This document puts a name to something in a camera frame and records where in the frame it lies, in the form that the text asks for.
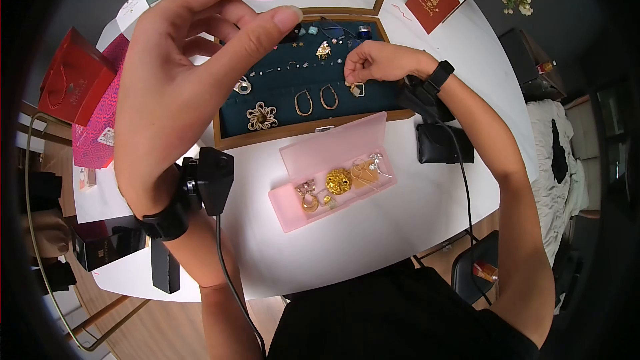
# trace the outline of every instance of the fingernail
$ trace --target fingernail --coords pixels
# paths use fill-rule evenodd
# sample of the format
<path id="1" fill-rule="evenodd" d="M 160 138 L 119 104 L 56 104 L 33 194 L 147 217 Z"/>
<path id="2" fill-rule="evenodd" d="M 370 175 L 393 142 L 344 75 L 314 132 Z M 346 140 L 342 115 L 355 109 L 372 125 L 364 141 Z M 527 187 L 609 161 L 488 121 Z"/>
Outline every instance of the fingernail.
<path id="1" fill-rule="evenodd" d="M 280 6 L 273 16 L 273 22 L 283 32 L 289 32 L 302 20 L 302 10 L 296 6 Z"/>

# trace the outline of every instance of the pink patterned box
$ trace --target pink patterned box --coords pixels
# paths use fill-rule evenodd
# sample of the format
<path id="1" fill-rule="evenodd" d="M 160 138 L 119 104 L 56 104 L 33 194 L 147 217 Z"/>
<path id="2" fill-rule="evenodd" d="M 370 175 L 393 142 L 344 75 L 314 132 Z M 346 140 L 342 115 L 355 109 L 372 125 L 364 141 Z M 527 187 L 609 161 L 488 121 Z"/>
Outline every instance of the pink patterned box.
<path id="1" fill-rule="evenodd" d="M 102 95 L 86 127 L 73 124 L 74 164 L 78 167 L 101 169 L 113 161 L 113 127 L 122 64 L 128 48 L 129 40 L 120 34 L 102 52 L 118 72 Z"/>
<path id="2" fill-rule="evenodd" d="M 284 232 L 291 232 L 339 212 L 396 184 L 397 179 L 383 146 L 386 121 L 387 113 L 373 114 L 327 132 L 315 133 L 307 140 L 280 148 L 290 182 L 270 191 L 269 199 Z M 378 163 L 380 170 L 389 176 L 379 175 L 377 183 L 361 188 L 354 188 L 352 185 L 349 191 L 334 196 L 338 205 L 333 209 L 319 206 L 311 213 L 302 209 L 302 197 L 296 191 L 296 186 L 314 179 L 316 189 L 313 193 L 318 194 L 326 188 L 326 176 L 329 171 L 338 168 L 348 170 L 352 168 L 354 161 L 367 160 L 373 153 L 381 155 Z"/>

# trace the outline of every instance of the white bedsheet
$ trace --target white bedsheet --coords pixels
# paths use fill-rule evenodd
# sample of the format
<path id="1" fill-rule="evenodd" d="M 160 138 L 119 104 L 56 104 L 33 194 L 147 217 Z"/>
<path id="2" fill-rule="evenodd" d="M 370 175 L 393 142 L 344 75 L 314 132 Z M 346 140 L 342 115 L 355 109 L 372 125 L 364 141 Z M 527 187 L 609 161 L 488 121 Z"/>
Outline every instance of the white bedsheet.
<path id="1" fill-rule="evenodd" d="M 564 108 L 556 101 L 542 100 L 527 103 L 533 137 L 538 156 L 538 178 L 531 183 L 536 198 L 542 241 L 549 263 L 553 265 L 564 228 L 572 215 L 578 214 L 584 204 L 584 170 L 579 160 L 572 156 L 570 140 L 573 136 L 571 123 Z M 562 183 L 556 182 L 551 170 L 553 159 L 553 134 L 551 120 L 556 120 L 560 145 L 569 168 Z"/>

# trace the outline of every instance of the wooden floor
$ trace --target wooden floor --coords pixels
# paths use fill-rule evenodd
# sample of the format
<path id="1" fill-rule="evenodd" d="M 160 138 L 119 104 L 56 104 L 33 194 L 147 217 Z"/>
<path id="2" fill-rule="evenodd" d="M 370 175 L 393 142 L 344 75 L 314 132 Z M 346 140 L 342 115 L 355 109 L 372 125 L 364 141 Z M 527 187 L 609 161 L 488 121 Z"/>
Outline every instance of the wooden floor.
<path id="1" fill-rule="evenodd" d="M 62 176 L 63 188 L 60 202 L 65 216 L 76 213 L 71 164 L 71 148 L 46 143 L 42 170 L 52 171 Z M 494 212 L 476 223 L 474 234 L 482 238 L 497 228 L 498 213 Z M 445 280 L 450 281 L 453 260 L 468 247 L 469 239 L 464 237 L 453 243 L 450 248 L 440 250 L 423 259 L 422 262 L 428 267 L 435 268 Z M 69 253 L 66 258 L 76 275 L 76 294 L 89 314 L 94 314 L 119 297 L 116 293 L 101 290 L 95 284 L 91 274 L 84 271 L 78 264 L 72 253 Z M 495 298 L 493 290 L 489 297 L 492 300 Z M 129 299 L 98 322 L 98 330 L 107 331 L 140 302 L 142 299 Z M 280 297 L 248 300 L 247 305 L 254 323 L 268 346 L 284 309 L 283 300 Z M 474 307 L 484 308 L 486 303 L 481 299 Z M 201 310 L 199 303 L 151 300 L 107 340 L 108 346 L 113 355 L 120 360 L 207 359 Z"/>

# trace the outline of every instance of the blue jar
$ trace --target blue jar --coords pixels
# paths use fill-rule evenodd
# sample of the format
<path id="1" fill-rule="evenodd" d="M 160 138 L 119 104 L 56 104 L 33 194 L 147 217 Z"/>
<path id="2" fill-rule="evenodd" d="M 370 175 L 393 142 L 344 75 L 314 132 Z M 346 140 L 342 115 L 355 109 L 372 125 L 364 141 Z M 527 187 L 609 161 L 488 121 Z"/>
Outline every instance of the blue jar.
<path id="1" fill-rule="evenodd" d="M 373 35 L 371 34 L 371 27 L 368 25 L 359 26 L 358 37 L 363 40 L 373 39 Z"/>

